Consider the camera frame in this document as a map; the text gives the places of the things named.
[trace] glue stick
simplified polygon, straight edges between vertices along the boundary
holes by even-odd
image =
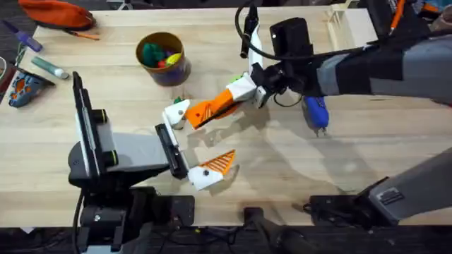
[[[46,70],[48,73],[55,75],[58,78],[61,78],[61,79],[69,78],[69,74],[67,72],[65,72],[62,68],[59,68],[58,66],[55,66],[38,56],[35,56],[31,60],[31,62],[34,63],[36,66]]]

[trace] purple pen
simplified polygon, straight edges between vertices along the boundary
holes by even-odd
[[[35,52],[40,52],[42,49],[42,45],[33,39],[31,36],[27,35],[26,32],[20,31],[13,24],[9,23],[6,20],[2,20],[3,24],[12,32],[14,35],[25,45],[29,46],[29,48],[33,49]]]

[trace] cup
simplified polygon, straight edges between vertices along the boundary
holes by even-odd
[[[143,63],[143,47],[146,43],[155,43],[165,51],[180,53],[181,57],[174,64],[164,68],[152,68]],[[154,81],[162,86],[175,86],[183,83],[190,75],[191,64],[185,57],[184,46],[181,40],[169,32],[156,32],[143,39],[136,47],[136,58],[141,66],[149,72]]]

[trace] wooden table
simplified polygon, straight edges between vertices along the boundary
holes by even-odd
[[[299,16],[308,22],[315,51],[330,51],[329,11],[327,6],[260,8],[264,49],[273,51],[270,25]],[[99,42],[44,28],[37,29],[35,38],[44,45],[40,56],[80,73],[94,107],[107,110],[113,131],[155,134],[163,108],[174,98],[211,99],[247,69],[247,60],[239,57],[234,12],[93,12]],[[140,38],[157,31],[178,35],[192,63],[189,79],[179,87],[156,85],[135,58]],[[68,183],[67,157],[78,141],[72,80],[38,69],[30,63],[34,55],[27,51],[20,66],[57,85],[21,109],[0,106],[0,226],[69,226],[79,193]],[[283,95],[280,101],[288,104],[296,98]],[[331,124],[324,138],[315,136],[299,106],[282,108],[273,101],[264,109],[245,107],[198,131],[187,124],[177,137],[191,164],[237,150],[227,179],[196,192],[188,180],[165,172],[141,185],[162,194],[194,195],[197,225],[241,224],[246,206],[263,207],[277,223],[311,224],[293,204],[301,205],[313,194],[359,192],[452,144],[452,110],[428,99],[342,96],[327,98],[327,105]],[[452,210],[403,223],[451,224]]]

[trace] orange 3d-printed part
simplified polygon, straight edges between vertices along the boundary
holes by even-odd
[[[219,112],[221,109],[230,106],[234,103],[231,92],[226,89],[221,92],[214,100],[204,101],[198,103],[196,106],[188,109],[185,113],[185,117],[189,120],[190,124],[196,130],[205,120],[209,119],[212,115]],[[234,112],[237,107],[232,107],[224,114],[217,116],[216,119],[221,119],[225,116],[229,116]]]
[[[218,171],[221,174],[225,175],[229,172],[232,162],[234,161],[234,157],[235,150],[231,150],[223,155],[216,157],[215,159],[204,162],[199,166],[212,169],[213,171]]]

